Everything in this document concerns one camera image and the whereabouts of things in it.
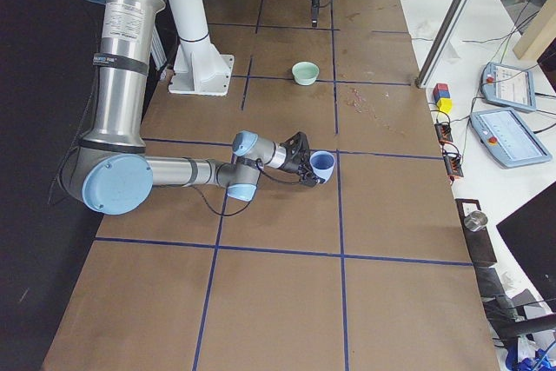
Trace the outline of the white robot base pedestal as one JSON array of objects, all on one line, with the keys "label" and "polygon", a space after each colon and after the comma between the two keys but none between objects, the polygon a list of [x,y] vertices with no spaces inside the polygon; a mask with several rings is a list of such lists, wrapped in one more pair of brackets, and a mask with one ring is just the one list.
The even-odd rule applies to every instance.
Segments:
[{"label": "white robot base pedestal", "polygon": [[169,84],[173,94],[224,96],[234,57],[212,44],[202,0],[169,0],[179,48]]}]

